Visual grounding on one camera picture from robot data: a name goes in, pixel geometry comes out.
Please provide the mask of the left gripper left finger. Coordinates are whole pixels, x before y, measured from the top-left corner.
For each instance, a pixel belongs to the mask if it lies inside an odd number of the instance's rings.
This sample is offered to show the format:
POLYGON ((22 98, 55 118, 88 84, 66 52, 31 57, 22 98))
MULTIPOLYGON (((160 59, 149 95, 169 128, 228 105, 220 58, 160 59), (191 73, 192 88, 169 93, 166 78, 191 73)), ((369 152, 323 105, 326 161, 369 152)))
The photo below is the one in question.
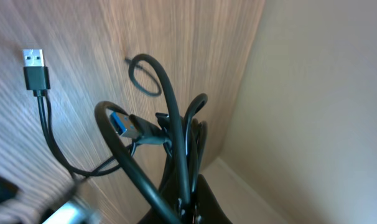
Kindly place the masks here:
POLYGON ((175 174, 169 176, 161 187, 159 200, 138 221, 138 224, 182 223, 177 207, 179 190, 175 174))

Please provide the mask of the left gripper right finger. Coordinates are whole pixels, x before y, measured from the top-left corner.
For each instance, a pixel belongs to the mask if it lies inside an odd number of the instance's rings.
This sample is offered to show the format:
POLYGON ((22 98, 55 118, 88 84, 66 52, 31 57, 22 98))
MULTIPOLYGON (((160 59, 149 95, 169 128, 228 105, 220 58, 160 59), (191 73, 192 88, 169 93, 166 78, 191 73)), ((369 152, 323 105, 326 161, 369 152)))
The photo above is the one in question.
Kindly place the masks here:
POLYGON ((214 196, 205 177, 200 174, 195 192, 195 223, 199 224, 231 224, 214 196))

